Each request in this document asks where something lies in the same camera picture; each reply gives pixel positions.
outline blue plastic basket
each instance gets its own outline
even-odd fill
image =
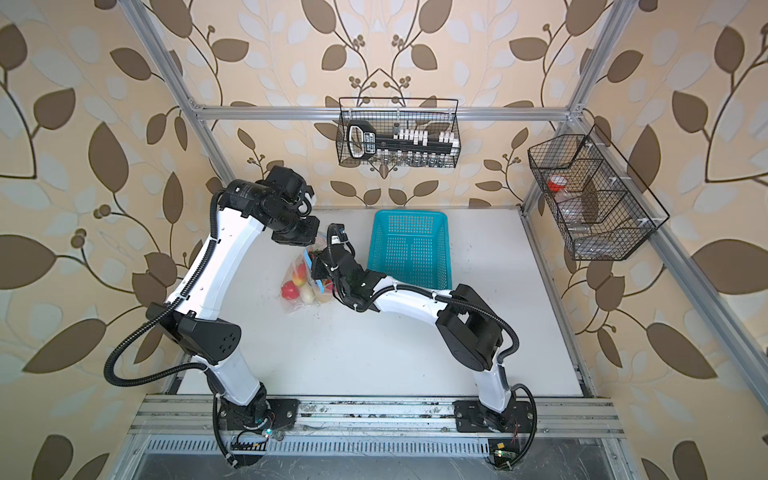
[[[452,288],[448,218],[441,212],[380,210],[368,269],[424,288]]]

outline black joint motor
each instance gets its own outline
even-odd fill
[[[232,208],[243,217],[254,217],[274,230],[272,240],[283,245],[306,247],[315,243],[320,221],[309,215],[314,190],[293,170],[273,167],[256,183],[233,180],[221,197],[222,208]]]

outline wallpaper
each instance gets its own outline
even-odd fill
[[[586,109],[763,348],[766,21],[765,2],[641,0]],[[598,395],[649,480],[763,478],[768,418],[653,248],[577,263],[543,202],[531,218]]]
[[[764,478],[768,417],[653,247],[577,263],[541,211],[530,218],[551,278],[637,468],[648,480]]]
[[[0,2],[4,478],[108,472],[159,385],[109,386],[104,361],[207,235],[213,171],[113,7]],[[156,372],[179,352],[153,330],[118,374]]]
[[[768,4],[649,5],[622,35],[587,118],[660,196],[678,240],[764,351]]]
[[[607,0],[147,0],[199,104],[563,107]]]
[[[551,137],[547,122],[459,122],[456,168],[339,165],[336,124],[219,121],[217,143],[239,178],[260,180],[276,164],[313,186],[319,207],[517,205],[533,181],[525,151]]]

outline red apple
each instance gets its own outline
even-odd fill
[[[299,287],[294,282],[288,280],[280,287],[280,295],[286,300],[295,300],[299,298]]]

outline metal grating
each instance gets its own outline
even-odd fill
[[[224,438],[229,444],[231,436]],[[247,437],[241,444],[250,444]],[[162,435],[150,437],[147,453],[173,453],[178,455],[219,455],[212,435]],[[488,441],[482,438],[411,437],[407,439],[379,437],[361,440],[342,436],[300,437],[288,435],[282,442],[271,439],[264,449],[235,450],[244,455],[301,455],[301,456],[405,456],[405,457],[463,457],[488,456]]]

